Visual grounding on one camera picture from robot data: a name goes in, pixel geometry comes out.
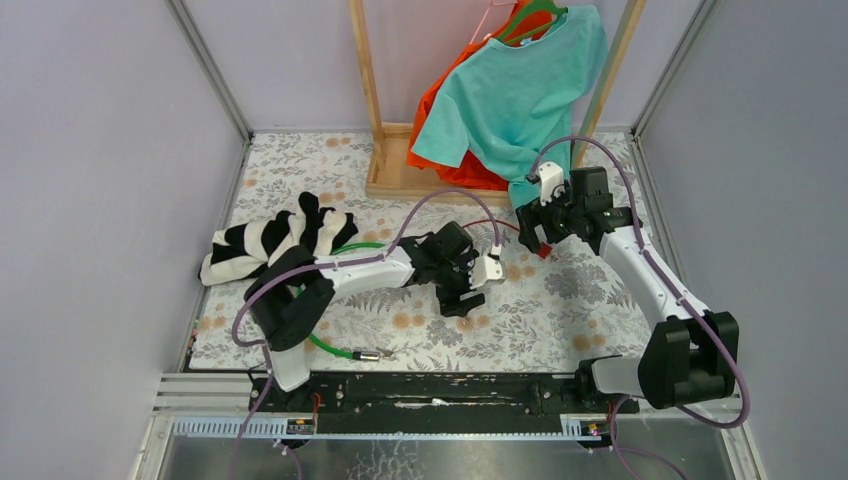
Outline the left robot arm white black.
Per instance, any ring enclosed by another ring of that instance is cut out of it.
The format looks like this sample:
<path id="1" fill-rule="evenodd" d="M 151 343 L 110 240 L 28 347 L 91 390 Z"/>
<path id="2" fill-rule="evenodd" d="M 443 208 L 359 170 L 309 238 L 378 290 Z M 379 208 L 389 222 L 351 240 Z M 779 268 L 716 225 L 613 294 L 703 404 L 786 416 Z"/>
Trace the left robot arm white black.
<path id="1" fill-rule="evenodd" d="M 407 236 L 370 252 L 318 256 L 296 246 L 248 288 L 239 318 L 249 315 L 264 336 L 272 398 L 288 411 L 309 401 L 305 343 L 331 303 L 379 289 L 431 285 L 443 317 L 464 317 L 482 305 L 483 287 L 506 273 L 501 247 L 479 252 L 456 222 Z"/>

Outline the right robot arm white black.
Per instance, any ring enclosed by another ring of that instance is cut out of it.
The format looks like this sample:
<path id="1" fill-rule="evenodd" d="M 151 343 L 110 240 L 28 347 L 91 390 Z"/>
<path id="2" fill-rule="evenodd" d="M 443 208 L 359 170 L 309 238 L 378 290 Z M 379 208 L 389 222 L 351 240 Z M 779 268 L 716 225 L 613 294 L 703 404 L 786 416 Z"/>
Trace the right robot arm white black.
<path id="1" fill-rule="evenodd" d="M 566 173 L 546 162 L 529 179 L 540 192 L 516 211 L 520 242 L 537 252 L 541 236 L 581 239 L 615 271 L 652 328 L 639 355 L 581 362 L 573 386 L 579 407 L 597 412 L 616 394 L 665 409 L 748 393 L 736 319 L 690 294 L 648 242 L 635 210 L 615 206 L 604 168 Z"/>

